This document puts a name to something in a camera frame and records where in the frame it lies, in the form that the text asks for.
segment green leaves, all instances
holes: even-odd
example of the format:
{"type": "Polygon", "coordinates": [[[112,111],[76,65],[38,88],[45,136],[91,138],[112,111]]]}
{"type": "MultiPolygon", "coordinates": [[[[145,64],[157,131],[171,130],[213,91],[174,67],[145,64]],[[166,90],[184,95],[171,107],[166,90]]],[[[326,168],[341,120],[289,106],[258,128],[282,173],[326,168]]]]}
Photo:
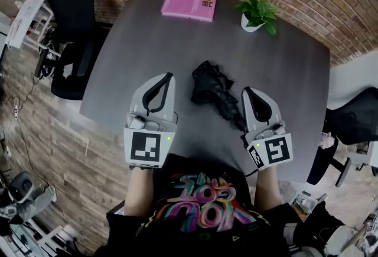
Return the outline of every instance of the green leaves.
{"type": "Polygon", "coordinates": [[[251,11],[251,10],[252,10],[252,7],[251,7],[250,3],[248,3],[248,2],[242,2],[242,3],[240,3],[240,4],[237,6],[237,9],[238,9],[239,11],[241,11],[242,13],[244,13],[244,12],[249,12],[249,11],[251,11]]]}
{"type": "Polygon", "coordinates": [[[248,0],[253,9],[258,7],[259,0],[248,0]]]}
{"type": "Polygon", "coordinates": [[[275,23],[271,23],[271,22],[266,22],[265,25],[265,30],[271,34],[271,35],[276,35],[277,34],[277,26],[275,23]]]}
{"type": "Polygon", "coordinates": [[[266,0],[248,0],[240,3],[237,9],[248,19],[247,27],[256,27],[265,23],[265,29],[271,35],[277,33],[275,8],[266,0]]]}
{"type": "Polygon", "coordinates": [[[263,17],[269,10],[267,2],[260,0],[260,2],[258,2],[258,10],[259,10],[260,16],[263,17]]]}

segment graphic print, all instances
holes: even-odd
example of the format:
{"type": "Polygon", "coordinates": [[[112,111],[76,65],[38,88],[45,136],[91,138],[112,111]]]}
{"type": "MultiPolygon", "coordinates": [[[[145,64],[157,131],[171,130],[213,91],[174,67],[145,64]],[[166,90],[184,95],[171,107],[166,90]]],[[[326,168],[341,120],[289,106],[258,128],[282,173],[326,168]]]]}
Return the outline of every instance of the graphic print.
{"type": "Polygon", "coordinates": [[[288,145],[285,137],[271,139],[265,142],[268,161],[270,164],[275,162],[288,160],[290,158],[288,145]]]}
{"type": "Polygon", "coordinates": [[[160,134],[134,132],[131,145],[132,160],[159,161],[160,134]]]}
{"type": "Polygon", "coordinates": [[[174,188],[182,189],[180,196],[167,199],[167,204],[156,214],[154,221],[171,219],[183,213],[186,215],[180,231],[188,233],[196,230],[217,228],[217,232],[229,230],[234,221],[246,225],[256,219],[239,206],[235,197],[236,190],[222,177],[210,180],[204,173],[199,175],[173,176],[174,188]]]}

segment gray device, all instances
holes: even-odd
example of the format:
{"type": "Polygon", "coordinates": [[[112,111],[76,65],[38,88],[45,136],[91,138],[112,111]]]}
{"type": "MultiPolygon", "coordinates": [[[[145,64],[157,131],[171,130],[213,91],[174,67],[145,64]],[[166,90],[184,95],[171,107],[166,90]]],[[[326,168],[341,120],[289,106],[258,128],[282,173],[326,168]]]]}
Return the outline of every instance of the gray device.
{"type": "Polygon", "coordinates": [[[177,131],[174,100],[172,73],[155,76],[135,91],[123,132],[127,163],[138,167],[163,166],[177,131]],[[160,104],[153,106],[158,96],[160,104]]]}
{"type": "Polygon", "coordinates": [[[242,102],[247,125],[245,147],[258,170],[292,161],[291,134],[286,133],[277,103],[251,87],[243,89],[242,102]]]}

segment person's arm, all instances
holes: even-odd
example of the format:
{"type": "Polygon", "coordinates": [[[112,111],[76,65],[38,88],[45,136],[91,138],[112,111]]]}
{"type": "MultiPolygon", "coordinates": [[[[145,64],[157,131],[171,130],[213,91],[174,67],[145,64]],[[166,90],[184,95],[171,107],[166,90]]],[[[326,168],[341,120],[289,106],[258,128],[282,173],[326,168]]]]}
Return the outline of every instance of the person's arm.
{"type": "Polygon", "coordinates": [[[269,167],[258,172],[255,206],[262,212],[282,204],[277,180],[277,167],[269,167]]]}
{"type": "Polygon", "coordinates": [[[154,199],[152,170],[135,167],[131,172],[125,200],[125,215],[148,216],[154,199]]]}

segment dark gray table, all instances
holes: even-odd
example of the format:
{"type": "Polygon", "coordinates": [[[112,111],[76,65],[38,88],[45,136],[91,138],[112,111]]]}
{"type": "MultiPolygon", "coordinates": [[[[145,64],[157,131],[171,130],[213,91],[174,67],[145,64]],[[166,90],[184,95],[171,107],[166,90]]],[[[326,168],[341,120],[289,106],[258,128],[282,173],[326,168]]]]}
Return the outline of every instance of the dark gray table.
{"type": "Polygon", "coordinates": [[[294,160],[279,166],[279,178],[306,181],[325,116],[329,50],[282,20],[277,37],[263,29],[244,31],[237,0],[217,0],[213,22],[163,17],[163,1],[128,1],[102,47],[80,113],[121,131],[134,91],[148,79],[171,72],[178,113],[171,152],[216,157],[250,173],[256,167],[244,150],[241,132],[213,106],[190,101],[191,73],[210,60],[235,81],[232,93],[239,100],[245,86],[276,100],[294,149],[294,160]]]}

